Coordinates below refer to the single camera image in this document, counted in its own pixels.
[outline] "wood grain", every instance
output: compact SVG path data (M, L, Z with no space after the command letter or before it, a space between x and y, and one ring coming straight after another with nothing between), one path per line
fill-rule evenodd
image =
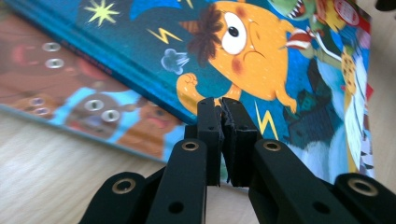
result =
M377 180L396 192L396 12L374 0L359 5L373 17L369 103ZM0 223L77 223L110 176L148 176L164 164L73 133L0 112ZM209 188L206 223L257 223L244 191Z

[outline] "children's book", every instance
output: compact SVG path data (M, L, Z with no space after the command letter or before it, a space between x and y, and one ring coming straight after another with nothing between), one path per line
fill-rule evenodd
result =
M183 122L11 13L0 1L0 107L167 161Z
M370 17L353 1L5 2L184 122L206 97L233 98L318 177L373 175Z

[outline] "yellow lightning bolt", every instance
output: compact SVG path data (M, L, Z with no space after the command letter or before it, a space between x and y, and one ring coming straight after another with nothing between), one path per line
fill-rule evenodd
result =
M170 32L167 31L167 30L164 30L164 29L161 28L161 27L158 28L158 31L160 32L159 35L155 34L153 31L151 31L151 30L149 30L149 29L148 29L148 31L149 31L152 35L155 35L157 38L159 38L159 39L160 39L163 43L165 43L165 44L169 44L169 40L168 40L167 35L173 37L174 39L176 39L176 40L178 40L178 41L182 41L182 40L181 40L180 38L178 38L176 35L170 33Z
M254 102L254 105L256 106L257 121L259 122L260 132L262 133L262 135L264 134L265 128L267 127L267 124L269 122L270 125L271 125L271 130L273 131L274 137L275 137L276 140L278 140L277 132L276 132L275 124L274 124L274 120L273 120L273 118L271 116L271 113L267 110L265 112L263 120L261 120L260 119L259 108L257 107L256 102Z
M102 0L101 5L99 6L93 0L91 0L90 2L93 7L84 7L85 10L94 12L93 16L88 22L98 19L98 26L101 26L104 20L110 21L111 23L116 23L116 21L111 18L111 15L117 15L120 13L118 11L110 10L110 8L114 6L114 3L106 6L106 0Z
M194 8L194 6L192 5L191 0L186 0L187 4L189 4L190 8Z

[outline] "yellow star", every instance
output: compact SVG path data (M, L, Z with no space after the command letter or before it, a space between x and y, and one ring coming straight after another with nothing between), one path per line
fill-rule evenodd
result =
M111 23L116 23L116 21L114 21L114 19L111 18L111 15L118 15L120 13L118 11L110 10L110 8L114 6L114 3L106 6L106 0L102 0L101 5L99 6L93 0L91 0L90 2L93 5L93 7L84 7L84 9L88 11L92 11L95 14L93 14L93 16L88 22L98 19L99 20L98 26L101 26L104 20L110 21Z

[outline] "googly eye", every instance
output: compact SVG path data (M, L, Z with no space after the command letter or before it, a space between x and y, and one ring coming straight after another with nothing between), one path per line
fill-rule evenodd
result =
M60 50L61 49L61 45L60 44L58 44L58 43L55 43L55 42L49 42L49 43L45 43L45 44L43 44L43 50L45 50L45 51L49 51L49 52L52 52L52 51L58 51L58 50Z
M100 110L105 106L105 104L100 100L90 100L85 103L84 107L89 111Z
M46 108L46 107L43 107L43 108L35 109L35 110L33 111L33 113L35 113L35 114L38 115L38 116L43 116L43 115L49 114L49 113L50 113L50 110L49 110L48 108Z
M157 106L156 104L152 103L151 101L148 101L148 104L151 106Z
M36 97L30 100L30 105L32 106L43 105L44 103L46 103L46 101L40 97Z
M46 61L46 66L48 68L61 68L64 66L64 60L62 60L62 59L48 59Z
M120 118L120 112L117 110L107 110L102 113L102 119L106 122L114 122Z
M232 55L240 53L247 43L247 30L241 19L232 12L224 14L227 32L221 40L224 50Z

